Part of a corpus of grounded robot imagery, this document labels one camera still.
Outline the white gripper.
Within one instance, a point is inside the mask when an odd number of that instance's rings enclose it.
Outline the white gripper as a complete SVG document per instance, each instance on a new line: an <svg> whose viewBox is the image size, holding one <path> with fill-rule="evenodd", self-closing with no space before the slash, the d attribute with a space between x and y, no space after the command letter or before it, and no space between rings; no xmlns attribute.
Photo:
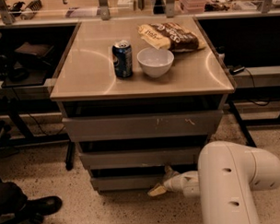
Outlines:
<svg viewBox="0 0 280 224"><path fill-rule="evenodd" d="M165 174L164 185L159 183L150 189L147 194L149 196L163 195L167 190L173 192L194 193L199 191L199 177L197 171L187 171L178 173L173 170L170 165L164 168Z"/></svg>

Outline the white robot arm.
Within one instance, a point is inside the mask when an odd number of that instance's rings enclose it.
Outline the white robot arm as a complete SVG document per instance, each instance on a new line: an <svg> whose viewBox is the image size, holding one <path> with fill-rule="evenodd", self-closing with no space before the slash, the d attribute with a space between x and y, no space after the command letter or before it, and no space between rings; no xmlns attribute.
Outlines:
<svg viewBox="0 0 280 224"><path fill-rule="evenodd" d="M200 197L203 224L260 224L253 190L280 186L280 159L271 152L227 141L201 150L196 171L179 173L169 165L150 196L168 191Z"/></svg>

